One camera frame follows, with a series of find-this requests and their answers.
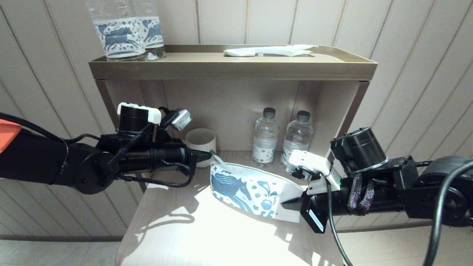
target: ceramic cup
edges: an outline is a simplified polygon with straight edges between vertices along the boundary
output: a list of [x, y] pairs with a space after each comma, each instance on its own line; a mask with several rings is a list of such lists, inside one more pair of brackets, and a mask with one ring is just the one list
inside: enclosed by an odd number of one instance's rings
[[[185, 135], [185, 144], [193, 150], [210, 152], [217, 151], [215, 133], [207, 128], [192, 129]], [[197, 163], [197, 167], [210, 166], [210, 160]]]

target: bottle cap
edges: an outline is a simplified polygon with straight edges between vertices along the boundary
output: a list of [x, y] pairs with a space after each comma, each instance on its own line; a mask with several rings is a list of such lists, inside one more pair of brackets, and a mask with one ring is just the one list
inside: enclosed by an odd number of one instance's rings
[[299, 111], [297, 112], [297, 121], [306, 123], [309, 121], [310, 113], [307, 111]]
[[263, 117], [264, 118], [274, 118], [275, 115], [276, 115], [276, 110], [274, 108], [266, 107], [263, 110]]

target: wooden table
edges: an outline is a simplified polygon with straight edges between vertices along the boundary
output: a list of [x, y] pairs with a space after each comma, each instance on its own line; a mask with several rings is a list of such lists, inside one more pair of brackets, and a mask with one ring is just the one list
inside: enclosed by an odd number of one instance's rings
[[[224, 151], [227, 162], [252, 166], [251, 152]], [[289, 177], [279, 163], [266, 169]], [[155, 178], [180, 181], [180, 173]], [[210, 169], [198, 168], [184, 188], [150, 184], [118, 248], [120, 266], [314, 265], [342, 266], [330, 229], [315, 234], [300, 223], [245, 213], [220, 202], [210, 192]]]

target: striped wallpaper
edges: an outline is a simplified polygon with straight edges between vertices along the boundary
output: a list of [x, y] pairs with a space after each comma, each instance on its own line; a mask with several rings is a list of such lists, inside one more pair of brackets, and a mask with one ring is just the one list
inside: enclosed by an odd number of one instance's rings
[[[320, 44], [370, 58], [379, 66], [351, 129], [372, 126], [391, 158], [473, 156], [472, 0], [157, 2], [166, 44]], [[87, 64], [103, 52], [85, 3], [0, 0], [0, 11], [0, 111], [64, 138], [112, 133]], [[0, 235], [119, 237], [141, 197], [123, 182], [80, 195], [0, 180]], [[369, 214], [337, 227], [413, 222]]]

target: plastic water bottle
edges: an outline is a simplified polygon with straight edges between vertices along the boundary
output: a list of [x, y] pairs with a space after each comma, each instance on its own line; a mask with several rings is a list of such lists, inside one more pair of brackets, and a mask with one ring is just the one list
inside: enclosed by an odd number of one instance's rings
[[293, 150], [307, 151], [313, 135], [314, 127], [310, 123], [310, 113], [299, 111], [297, 120], [290, 122], [286, 128], [281, 162], [286, 165]]
[[132, 0], [132, 2], [136, 17], [140, 22], [141, 42], [146, 50], [148, 61], [165, 57], [158, 3], [156, 0]]
[[108, 60], [146, 59], [131, 0], [86, 0], [86, 4]]
[[276, 110], [267, 107], [263, 110], [263, 117], [254, 125], [253, 159], [259, 167], [266, 167], [274, 160], [274, 150], [278, 143], [279, 125], [274, 118]]

